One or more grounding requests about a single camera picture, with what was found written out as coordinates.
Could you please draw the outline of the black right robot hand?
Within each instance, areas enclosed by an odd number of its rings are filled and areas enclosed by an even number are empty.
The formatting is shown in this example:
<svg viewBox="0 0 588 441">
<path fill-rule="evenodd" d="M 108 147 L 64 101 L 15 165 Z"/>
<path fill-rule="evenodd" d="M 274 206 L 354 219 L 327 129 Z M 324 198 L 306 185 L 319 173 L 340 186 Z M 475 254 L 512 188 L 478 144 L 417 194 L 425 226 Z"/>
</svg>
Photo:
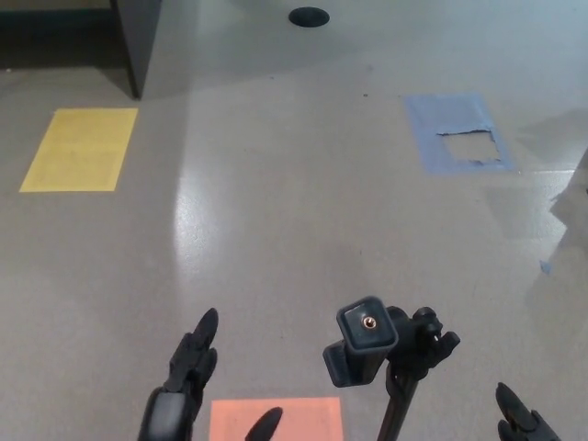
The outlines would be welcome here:
<svg viewBox="0 0 588 441">
<path fill-rule="evenodd" d="M 536 410 L 528 410 L 502 382 L 496 387 L 495 399 L 503 415 L 497 425 L 502 441 L 560 441 L 545 419 Z"/>
</svg>

